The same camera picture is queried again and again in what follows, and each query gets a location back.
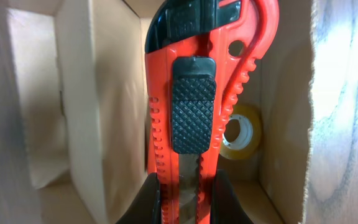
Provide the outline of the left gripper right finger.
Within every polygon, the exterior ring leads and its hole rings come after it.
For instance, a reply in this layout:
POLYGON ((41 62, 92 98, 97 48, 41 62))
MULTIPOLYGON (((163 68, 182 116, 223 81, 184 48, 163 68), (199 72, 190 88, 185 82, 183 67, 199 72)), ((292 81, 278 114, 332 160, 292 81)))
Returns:
POLYGON ((211 224, 253 224, 224 170, 217 170, 213 180, 211 224))

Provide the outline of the cardboard box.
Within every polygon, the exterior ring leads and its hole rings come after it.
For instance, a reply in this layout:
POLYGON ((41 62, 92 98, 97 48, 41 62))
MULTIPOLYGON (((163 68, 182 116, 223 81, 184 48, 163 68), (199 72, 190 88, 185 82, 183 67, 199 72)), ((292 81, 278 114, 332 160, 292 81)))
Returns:
MULTIPOLYGON (((311 1, 280 1, 278 31, 239 102, 256 155, 221 159, 257 223, 303 223, 311 1)), ((125 1, 0 1, 0 223, 114 223, 145 176, 148 18, 125 1)))

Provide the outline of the orange utility knife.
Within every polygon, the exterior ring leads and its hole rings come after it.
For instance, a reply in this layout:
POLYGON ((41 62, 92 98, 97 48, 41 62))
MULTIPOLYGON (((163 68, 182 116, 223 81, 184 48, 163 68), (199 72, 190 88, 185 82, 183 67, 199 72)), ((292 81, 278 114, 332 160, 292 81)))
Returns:
POLYGON ((163 223, 180 222, 185 167, 196 182, 190 201, 195 221, 211 223, 222 134, 278 22, 276 0, 165 1, 154 15, 145 72, 163 223))

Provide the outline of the yellow tape roll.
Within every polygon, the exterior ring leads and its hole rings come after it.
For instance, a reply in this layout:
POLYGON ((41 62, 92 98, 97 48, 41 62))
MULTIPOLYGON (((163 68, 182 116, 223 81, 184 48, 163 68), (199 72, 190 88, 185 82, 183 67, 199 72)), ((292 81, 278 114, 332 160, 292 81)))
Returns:
POLYGON ((230 160, 243 160, 251 157, 258 149, 262 139, 262 119, 254 105, 235 105, 229 121, 239 123, 239 134, 229 141, 222 134, 220 155, 230 160))

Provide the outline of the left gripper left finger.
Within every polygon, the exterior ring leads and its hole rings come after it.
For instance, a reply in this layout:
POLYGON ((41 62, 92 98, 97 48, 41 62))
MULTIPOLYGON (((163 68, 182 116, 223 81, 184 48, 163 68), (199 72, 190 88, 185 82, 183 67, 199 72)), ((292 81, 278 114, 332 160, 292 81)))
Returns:
POLYGON ((157 173, 147 176, 130 207, 116 224, 161 224, 161 190, 157 173))

